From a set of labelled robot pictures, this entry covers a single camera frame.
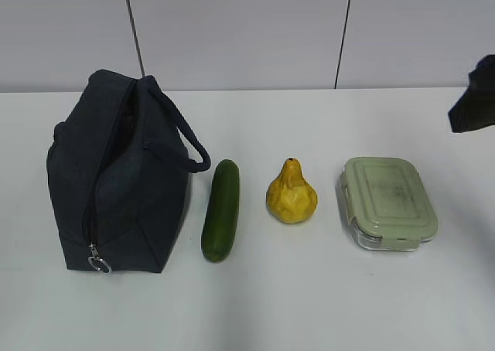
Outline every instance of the yellow pear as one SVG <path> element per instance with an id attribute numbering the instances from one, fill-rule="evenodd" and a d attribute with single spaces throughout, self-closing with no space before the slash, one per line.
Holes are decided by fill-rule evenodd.
<path id="1" fill-rule="evenodd" d="M 280 174 L 268 187 L 266 203 L 270 212 L 285 223 L 302 222 L 315 212 L 318 196 L 302 176 L 296 158 L 285 161 Z"/>

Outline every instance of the metal zipper pull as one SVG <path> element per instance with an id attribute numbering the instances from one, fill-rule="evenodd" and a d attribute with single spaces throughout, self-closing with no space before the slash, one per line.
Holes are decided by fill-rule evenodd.
<path id="1" fill-rule="evenodd" d="M 92 255 L 87 258 L 87 261 L 90 263 L 91 267 L 94 268 L 96 271 L 110 274 L 111 266 L 107 263 L 106 260 L 100 257 L 100 254 L 96 249 L 96 245 L 90 244 L 89 248 Z"/>

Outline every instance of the container lid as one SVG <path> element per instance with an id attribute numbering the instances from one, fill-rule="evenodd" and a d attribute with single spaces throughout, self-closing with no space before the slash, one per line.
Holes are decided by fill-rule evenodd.
<path id="1" fill-rule="evenodd" d="M 438 222 L 416 168 L 399 158 L 353 158 L 342 177 L 349 222 L 384 244 L 432 239 Z"/>

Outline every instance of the green cucumber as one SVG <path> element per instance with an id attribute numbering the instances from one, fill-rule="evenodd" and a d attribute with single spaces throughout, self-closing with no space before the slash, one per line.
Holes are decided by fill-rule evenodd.
<path id="1" fill-rule="evenodd" d="M 232 249 L 239 214 L 240 187 L 239 168 L 231 160 L 222 160 L 213 175 L 207 217 L 201 234 L 201 250 L 208 261 L 223 261 Z"/>

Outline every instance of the food container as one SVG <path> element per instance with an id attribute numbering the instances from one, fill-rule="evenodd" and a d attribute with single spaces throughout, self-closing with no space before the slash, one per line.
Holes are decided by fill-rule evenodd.
<path id="1" fill-rule="evenodd" d="M 416 250 L 438 222 L 416 168 L 398 158 L 353 158 L 339 191 L 354 240 L 371 250 Z"/>

